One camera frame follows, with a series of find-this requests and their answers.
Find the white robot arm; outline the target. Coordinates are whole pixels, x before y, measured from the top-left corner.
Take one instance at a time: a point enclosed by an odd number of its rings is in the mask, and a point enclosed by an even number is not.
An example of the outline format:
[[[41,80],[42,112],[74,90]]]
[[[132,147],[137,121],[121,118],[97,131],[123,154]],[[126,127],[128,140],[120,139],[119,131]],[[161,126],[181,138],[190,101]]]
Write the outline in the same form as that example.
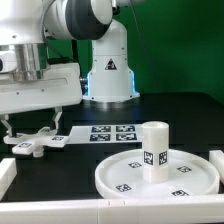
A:
[[[128,66],[126,28],[113,19],[125,0],[0,0],[0,122],[17,135],[9,116],[62,108],[86,100],[119,106],[139,97]],[[93,64],[81,91],[74,59],[49,59],[53,40],[90,40]]]

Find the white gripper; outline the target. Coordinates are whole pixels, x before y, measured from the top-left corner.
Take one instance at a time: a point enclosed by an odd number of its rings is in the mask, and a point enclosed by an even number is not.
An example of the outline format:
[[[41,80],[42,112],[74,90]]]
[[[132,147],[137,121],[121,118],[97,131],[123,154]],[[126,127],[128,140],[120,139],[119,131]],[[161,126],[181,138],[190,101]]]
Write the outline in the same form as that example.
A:
[[[13,82],[4,75],[0,79],[0,122],[10,137],[16,130],[6,114],[54,108],[50,129],[57,131],[62,116],[62,106],[79,104],[82,90],[78,63],[52,65],[44,77],[36,81]]]

